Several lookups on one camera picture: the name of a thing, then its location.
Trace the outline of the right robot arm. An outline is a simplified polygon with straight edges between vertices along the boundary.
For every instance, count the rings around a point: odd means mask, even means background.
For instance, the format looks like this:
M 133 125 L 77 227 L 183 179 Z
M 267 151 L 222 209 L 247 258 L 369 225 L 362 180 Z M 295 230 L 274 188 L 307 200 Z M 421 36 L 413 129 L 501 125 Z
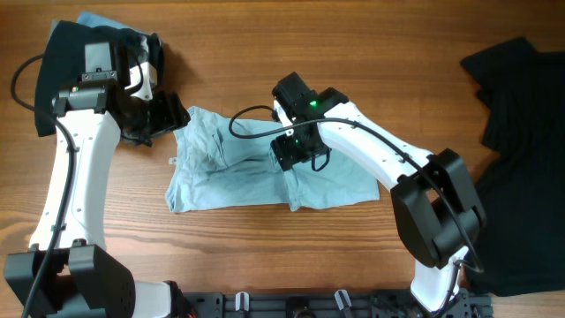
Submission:
M 285 129 L 271 148 L 283 170 L 337 150 L 390 193 L 396 229 L 416 260 L 410 314 L 443 315 L 459 292 L 462 267 L 481 272 L 472 242 L 486 226 L 463 158 L 412 146 L 363 115 L 346 95 L 311 90 L 295 72 L 272 90 L 275 118 Z

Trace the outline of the folded black shirt on stack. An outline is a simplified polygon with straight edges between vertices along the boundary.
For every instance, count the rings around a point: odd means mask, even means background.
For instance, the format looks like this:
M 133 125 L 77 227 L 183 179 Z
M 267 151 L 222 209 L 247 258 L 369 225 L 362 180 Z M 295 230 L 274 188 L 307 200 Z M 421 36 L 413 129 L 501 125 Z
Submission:
M 132 96 L 130 69 L 149 62 L 157 72 L 154 95 L 162 89 L 164 48 L 158 34 L 143 35 L 118 29 L 116 37 L 95 41 L 52 38 L 41 57 L 35 92 L 36 126 L 41 136 L 52 133 L 102 133 L 111 140 L 123 138 L 141 114 Z

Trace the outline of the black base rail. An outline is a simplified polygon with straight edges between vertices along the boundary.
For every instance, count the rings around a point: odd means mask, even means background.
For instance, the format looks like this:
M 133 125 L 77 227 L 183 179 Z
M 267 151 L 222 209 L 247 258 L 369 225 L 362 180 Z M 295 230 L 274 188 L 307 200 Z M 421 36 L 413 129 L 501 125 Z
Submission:
M 374 293 L 249 294 L 186 293 L 191 317 L 208 318 L 386 318 L 430 317 L 407 290 Z

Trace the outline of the black shirt on right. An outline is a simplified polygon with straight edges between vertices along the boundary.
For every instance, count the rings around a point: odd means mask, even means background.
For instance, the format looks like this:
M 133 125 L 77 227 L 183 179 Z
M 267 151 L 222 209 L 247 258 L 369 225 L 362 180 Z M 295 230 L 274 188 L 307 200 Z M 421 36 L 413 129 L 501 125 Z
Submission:
M 499 297 L 564 287 L 564 55 L 523 37 L 464 58 L 490 111 L 482 144 L 499 154 L 476 188 L 487 225 L 475 244 L 476 293 Z

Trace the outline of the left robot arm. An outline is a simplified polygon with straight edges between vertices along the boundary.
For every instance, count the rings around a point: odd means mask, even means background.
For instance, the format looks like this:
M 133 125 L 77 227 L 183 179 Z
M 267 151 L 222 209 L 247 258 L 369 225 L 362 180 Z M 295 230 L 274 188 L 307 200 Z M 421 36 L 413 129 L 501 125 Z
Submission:
M 56 157 L 41 219 L 24 253 L 9 254 L 4 278 L 25 317 L 193 317 L 172 281 L 137 281 L 106 249 L 109 167 L 119 142 L 150 145 L 185 127 L 177 95 L 142 96 L 149 76 L 131 76 L 133 58 L 111 42 L 85 47 L 85 70 L 62 87 L 46 117 Z

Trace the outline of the light blue t-shirt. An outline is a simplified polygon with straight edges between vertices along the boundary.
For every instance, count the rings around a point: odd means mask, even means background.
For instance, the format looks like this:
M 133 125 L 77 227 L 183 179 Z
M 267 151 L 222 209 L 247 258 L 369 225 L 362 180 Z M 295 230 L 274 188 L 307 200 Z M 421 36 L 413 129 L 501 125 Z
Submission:
M 334 150 L 323 170 L 299 163 L 284 171 L 262 133 L 274 122 L 228 118 L 193 106 L 188 125 L 174 132 L 176 169 L 165 194 L 172 213 L 237 206 L 286 204 L 335 208 L 380 198 L 378 183 L 348 156 Z

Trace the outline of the folded light blue shirt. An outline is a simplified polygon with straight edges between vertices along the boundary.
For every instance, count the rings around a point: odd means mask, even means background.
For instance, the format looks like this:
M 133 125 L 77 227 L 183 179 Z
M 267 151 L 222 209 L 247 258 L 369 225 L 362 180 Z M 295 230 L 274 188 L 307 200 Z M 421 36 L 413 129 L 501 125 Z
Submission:
M 67 39 L 78 42 L 95 41 L 97 38 L 105 39 L 116 37 L 118 29 L 131 29 L 139 34 L 151 35 L 153 32 L 145 32 L 133 26 L 103 17 L 101 15 L 83 11 L 75 22 L 53 19 L 50 25 L 49 40 Z

